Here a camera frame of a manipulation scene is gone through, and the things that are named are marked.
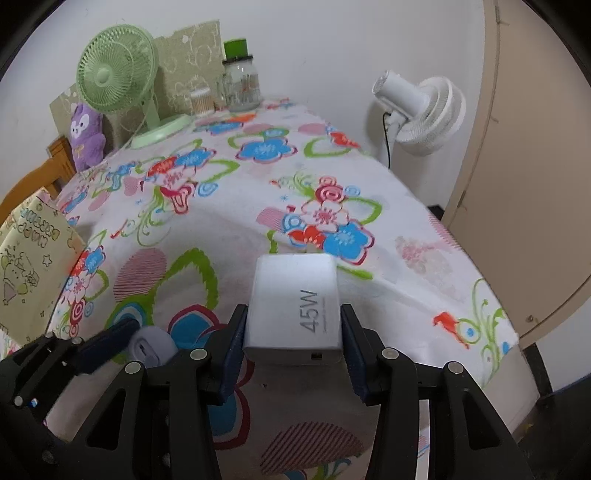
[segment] silver screw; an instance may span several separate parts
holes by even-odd
[[[51,453],[49,450],[43,450],[41,452],[41,460],[43,460],[45,463],[49,463],[50,465],[53,465],[55,463],[53,453]]]
[[[382,356],[388,360],[396,360],[400,353],[395,348],[385,348],[382,350]]]
[[[142,366],[139,362],[130,362],[125,365],[125,373],[126,374],[136,374],[141,370]]]
[[[449,362],[447,367],[451,373],[456,375],[464,371],[464,366],[460,362]]]
[[[191,357],[191,360],[203,360],[205,357],[207,357],[207,350],[203,348],[196,348],[189,356]]]

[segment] chair backrest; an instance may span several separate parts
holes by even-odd
[[[0,203],[0,224],[8,218],[10,212],[41,187],[45,187],[51,198],[55,199],[61,190],[57,184],[58,179],[66,184],[76,174],[71,160],[70,144],[65,137],[53,142],[49,146],[49,152],[51,158],[39,168],[27,173],[4,197]]]

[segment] glass jar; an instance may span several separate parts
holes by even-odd
[[[252,55],[223,61],[224,74],[217,81],[220,96],[231,112],[253,110],[261,103],[258,73]]]

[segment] yellow paper bag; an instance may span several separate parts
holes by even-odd
[[[24,345],[42,335],[85,242],[41,189],[0,227],[0,330]]]

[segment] stuffed animal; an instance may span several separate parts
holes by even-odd
[[[103,115],[85,103],[78,103],[72,114],[70,143],[76,171],[98,165],[103,160],[105,148]]]

